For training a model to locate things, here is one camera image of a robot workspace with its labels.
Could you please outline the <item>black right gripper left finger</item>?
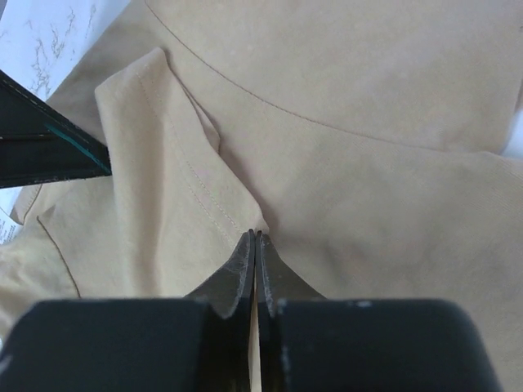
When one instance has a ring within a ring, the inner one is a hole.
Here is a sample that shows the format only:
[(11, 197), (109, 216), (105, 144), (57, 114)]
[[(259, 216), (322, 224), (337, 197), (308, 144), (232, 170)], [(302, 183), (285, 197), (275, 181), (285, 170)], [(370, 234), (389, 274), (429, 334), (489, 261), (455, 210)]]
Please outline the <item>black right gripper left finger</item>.
[(227, 262), (186, 295), (208, 306), (199, 356), (201, 391), (251, 390), (255, 240), (252, 230), (243, 233)]

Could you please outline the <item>beige t shirt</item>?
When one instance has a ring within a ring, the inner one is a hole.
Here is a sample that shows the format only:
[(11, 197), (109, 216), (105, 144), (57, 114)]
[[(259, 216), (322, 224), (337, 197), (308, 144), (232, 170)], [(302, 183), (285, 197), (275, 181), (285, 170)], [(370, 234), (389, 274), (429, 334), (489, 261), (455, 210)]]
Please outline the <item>beige t shirt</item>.
[(111, 177), (23, 188), (35, 302), (183, 296), (249, 229), (334, 298), (442, 297), (522, 388), (519, 1), (133, 1), (48, 99)]

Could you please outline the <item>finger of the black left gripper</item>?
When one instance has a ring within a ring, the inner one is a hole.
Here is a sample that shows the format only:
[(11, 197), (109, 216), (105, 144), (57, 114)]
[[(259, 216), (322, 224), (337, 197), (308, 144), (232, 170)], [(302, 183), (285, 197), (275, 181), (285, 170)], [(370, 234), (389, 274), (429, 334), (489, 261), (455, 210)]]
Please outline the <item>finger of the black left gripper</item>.
[(3, 189), (111, 176), (105, 145), (1, 73)]

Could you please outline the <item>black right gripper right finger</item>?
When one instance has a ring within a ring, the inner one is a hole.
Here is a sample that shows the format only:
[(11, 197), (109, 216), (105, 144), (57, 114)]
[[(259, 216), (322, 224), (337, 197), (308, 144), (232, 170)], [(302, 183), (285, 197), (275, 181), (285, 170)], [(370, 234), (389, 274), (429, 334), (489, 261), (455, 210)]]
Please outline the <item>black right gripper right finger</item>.
[(261, 389), (283, 391), (284, 377), (279, 361), (282, 344), (277, 326), (278, 301), (323, 300), (324, 296), (284, 263), (269, 235), (261, 231), (256, 234), (255, 266)]

